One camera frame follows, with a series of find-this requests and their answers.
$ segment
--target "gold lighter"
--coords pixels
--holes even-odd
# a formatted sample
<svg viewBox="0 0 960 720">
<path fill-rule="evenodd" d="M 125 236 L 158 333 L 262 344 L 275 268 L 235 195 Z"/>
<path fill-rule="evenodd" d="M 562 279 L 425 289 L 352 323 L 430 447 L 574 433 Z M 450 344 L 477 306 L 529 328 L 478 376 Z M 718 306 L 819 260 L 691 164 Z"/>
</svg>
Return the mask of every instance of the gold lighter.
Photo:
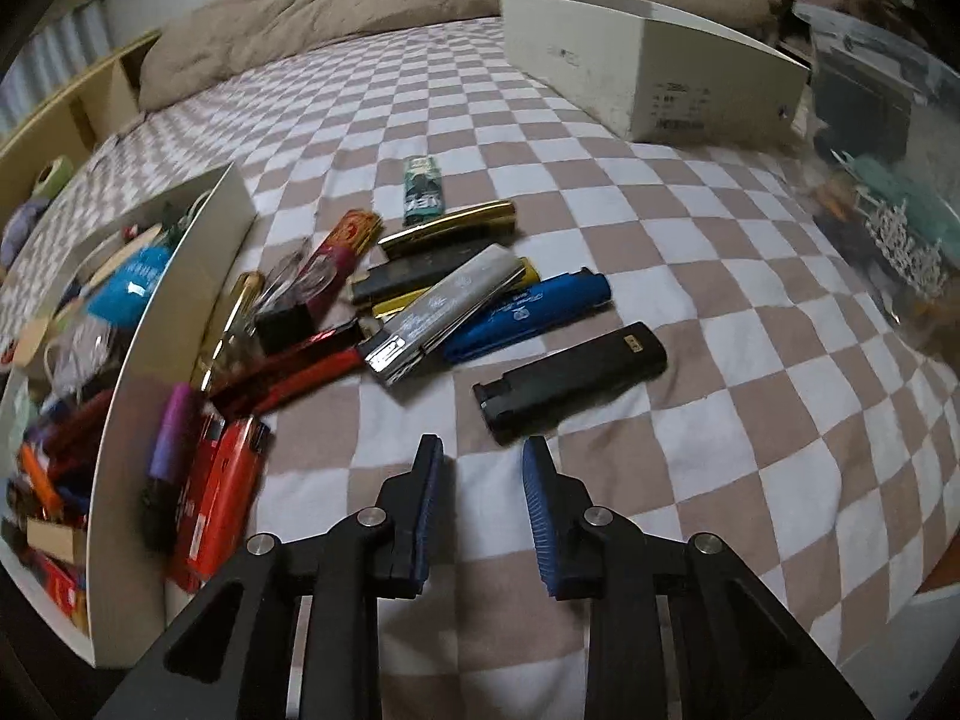
<svg viewBox="0 0 960 720">
<path fill-rule="evenodd" d="M 517 283 L 510 288 L 509 292 L 525 290 L 527 287 L 539 281 L 539 274 L 536 272 L 533 263 L 526 257 L 520 257 L 520 261 L 523 263 L 523 275 L 520 276 L 520 281 L 517 281 Z M 387 322 L 387 319 L 390 319 L 394 314 L 399 314 L 428 289 L 430 288 L 413 290 L 412 292 L 406 293 L 406 295 L 400 295 L 399 298 L 384 300 L 382 303 L 377 303 L 376 306 L 373 306 L 371 313 L 373 317 L 379 319 L 381 322 Z"/>
<path fill-rule="evenodd" d="M 214 308 L 190 377 L 190 384 L 200 392 L 210 391 L 215 378 L 221 373 L 232 330 L 250 312 L 253 301 L 263 289 L 263 280 L 260 271 L 243 272 L 237 277 L 229 295 Z"/>
<path fill-rule="evenodd" d="M 426 248 L 453 244 L 471 238 L 496 238 L 517 229 L 517 206 L 511 200 L 470 205 L 415 224 L 380 239 L 388 259 L 404 257 Z"/>
</svg>

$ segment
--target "white box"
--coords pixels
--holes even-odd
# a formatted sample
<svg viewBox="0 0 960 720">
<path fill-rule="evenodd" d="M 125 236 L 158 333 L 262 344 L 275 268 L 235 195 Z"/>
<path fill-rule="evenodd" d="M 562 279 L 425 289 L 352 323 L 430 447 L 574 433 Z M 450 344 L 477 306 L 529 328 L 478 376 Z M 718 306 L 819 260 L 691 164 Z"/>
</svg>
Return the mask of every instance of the white box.
<svg viewBox="0 0 960 720">
<path fill-rule="evenodd" d="M 645 0 L 501 0 L 507 60 L 627 141 L 790 138 L 803 65 Z"/>
<path fill-rule="evenodd" d="M 138 501 L 167 399 L 174 384 L 190 378 L 213 305 L 256 218 L 237 168 L 208 170 L 92 233 L 66 257 L 41 302 L 41 310 L 56 305 L 83 258 L 114 230 L 133 220 L 149 225 L 168 204 L 184 213 L 207 190 L 210 196 L 176 247 L 136 328 L 107 412 L 86 534 L 90 637 L 73 627 L 0 542 L 0 563 L 37 613 L 97 667 L 132 666 L 166 626 L 164 560 L 143 546 Z M 13 370 L 0 401 L 0 430 L 7 433 L 13 400 L 24 382 L 24 372 Z M 11 471 L 13 458 L 0 456 L 0 472 Z"/>
</svg>

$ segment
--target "metal screw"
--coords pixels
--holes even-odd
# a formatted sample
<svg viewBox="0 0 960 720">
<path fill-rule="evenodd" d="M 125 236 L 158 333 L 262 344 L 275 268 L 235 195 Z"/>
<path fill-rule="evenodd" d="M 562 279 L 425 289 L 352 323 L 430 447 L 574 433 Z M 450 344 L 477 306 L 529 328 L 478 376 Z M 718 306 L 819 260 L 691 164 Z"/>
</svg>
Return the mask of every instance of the metal screw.
<svg viewBox="0 0 960 720">
<path fill-rule="evenodd" d="M 266 555 L 277 546 L 277 540 L 270 533 L 258 533 L 247 539 L 247 551 L 251 555 Z"/>
<path fill-rule="evenodd" d="M 376 528 L 387 518 L 387 512 L 376 506 L 368 506 L 357 512 L 357 522 L 365 528 Z"/>
<path fill-rule="evenodd" d="M 613 522 L 613 514 L 609 509 L 602 506 L 592 506 L 584 512 L 584 519 L 589 525 L 602 528 L 604 525 L 610 525 Z"/>
<path fill-rule="evenodd" d="M 693 546 L 699 549 L 704 555 L 716 555 L 723 551 L 723 541 L 720 536 L 714 536 L 713 533 L 697 533 L 693 536 Z"/>
</svg>

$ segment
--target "checkered bedsheet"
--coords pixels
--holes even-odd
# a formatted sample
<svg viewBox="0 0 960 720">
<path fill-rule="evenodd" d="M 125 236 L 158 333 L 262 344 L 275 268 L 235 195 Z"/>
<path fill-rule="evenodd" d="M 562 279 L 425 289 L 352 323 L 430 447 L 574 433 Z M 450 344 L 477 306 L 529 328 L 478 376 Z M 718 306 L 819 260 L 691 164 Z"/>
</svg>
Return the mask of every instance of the checkered bedsheet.
<svg viewBox="0 0 960 720">
<path fill-rule="evenodd" d="M 623 143 L 509 67 L 499 20 L 316 50 L 151 116 L 46 215 L 0 292 L 0 334 L 58 252 L 206 167 L 237 162 L 259 213 L 236 276 L 318 242 L 349 208 L 399 227 L 402 160 L 421 153 L 449 206 L 515 199 L 515 251 L 544 278 L 603 272 L 614 307 L 390 394 L 356 375 L 271 417 L 251 531 L 285 541 L 373 503 L 422 433 L 455 466 L 455 527 L 424 597 L 381 604 L 388 716 L 582 712 L 584 608 L 547 597 L 520 447 L 493 442 L 470 387 L 637 320 L 669 370 L 560 424 L 563 472 L 648 533 L 723 536 L 832 659 L 870 640 L 960 519 L 956 377 L 891 333 L 795 203 L 790 160 Z"/>
</svg>

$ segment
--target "striped curtain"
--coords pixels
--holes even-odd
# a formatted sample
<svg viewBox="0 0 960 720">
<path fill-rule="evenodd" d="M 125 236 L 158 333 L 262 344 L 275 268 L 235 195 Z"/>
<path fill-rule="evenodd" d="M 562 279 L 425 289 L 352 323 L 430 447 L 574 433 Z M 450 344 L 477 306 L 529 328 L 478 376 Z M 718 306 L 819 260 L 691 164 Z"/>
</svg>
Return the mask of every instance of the striped curtain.
<svg viewBox="0 0 960 720">
<path fill-rule="evenodd" d="M 104 0 L 90 1 L 35 33 L 0 81 L 0 139 L 112 50 Z"/>
</svg>

